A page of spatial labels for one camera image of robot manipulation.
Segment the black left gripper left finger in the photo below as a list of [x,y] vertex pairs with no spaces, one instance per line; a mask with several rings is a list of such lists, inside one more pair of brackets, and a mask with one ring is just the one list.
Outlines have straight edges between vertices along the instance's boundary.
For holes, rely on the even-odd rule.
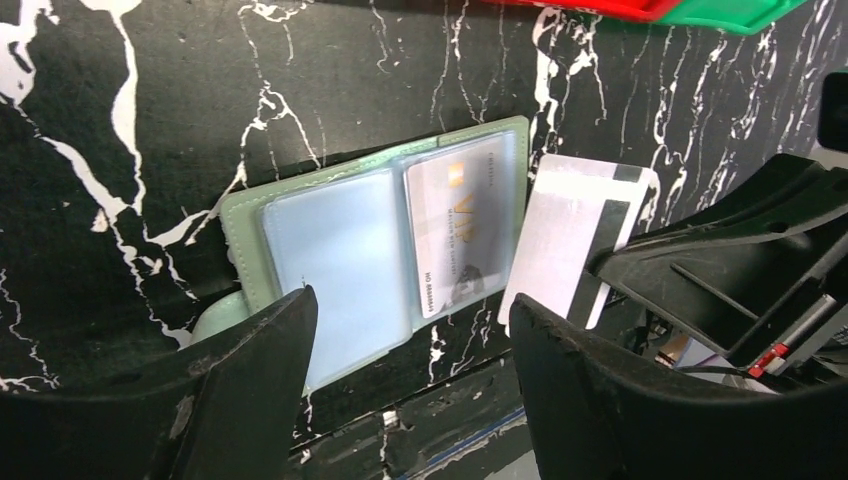
[[3,394],[2,477],[282,478],[317,317],[307,286],[136,369]]

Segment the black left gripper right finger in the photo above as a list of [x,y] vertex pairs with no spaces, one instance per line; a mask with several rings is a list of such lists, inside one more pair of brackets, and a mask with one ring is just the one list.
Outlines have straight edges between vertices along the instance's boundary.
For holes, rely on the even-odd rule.
[[544,479],[843,479],[847,385],[782,395],[641,358],[532,299],[510,338]]

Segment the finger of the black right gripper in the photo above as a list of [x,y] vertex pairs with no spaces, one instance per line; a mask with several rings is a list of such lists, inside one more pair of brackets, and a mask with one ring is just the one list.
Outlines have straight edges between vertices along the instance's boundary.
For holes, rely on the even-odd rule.
[[587,268],[741,370],[795,367],[847,323],[847,172],[778,154]]

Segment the white magnetic stripe card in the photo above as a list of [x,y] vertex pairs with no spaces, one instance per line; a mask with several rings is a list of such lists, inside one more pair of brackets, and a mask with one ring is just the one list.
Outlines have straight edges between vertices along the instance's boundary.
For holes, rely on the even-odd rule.
[[646,167],[555,154],[539,162],[498,322],[526,294],[568,322],[591,330],[610,287],[586,266],[593,255],[625,246],[651,189]]

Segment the grey-green card holder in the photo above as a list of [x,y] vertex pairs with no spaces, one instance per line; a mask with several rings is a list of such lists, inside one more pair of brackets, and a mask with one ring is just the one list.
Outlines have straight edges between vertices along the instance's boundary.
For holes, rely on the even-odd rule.
[[503,290],[510,269],[501,289],[423,318],[401,163],[506,131],[517,140],[511,269],[527,197],[529,122],[523,116],[415,140],[225,196],[221,223],[240,288],[202,313],[193,341],[311,287],[318,320],[304,389],[312,392],[375,362],[432,322]]

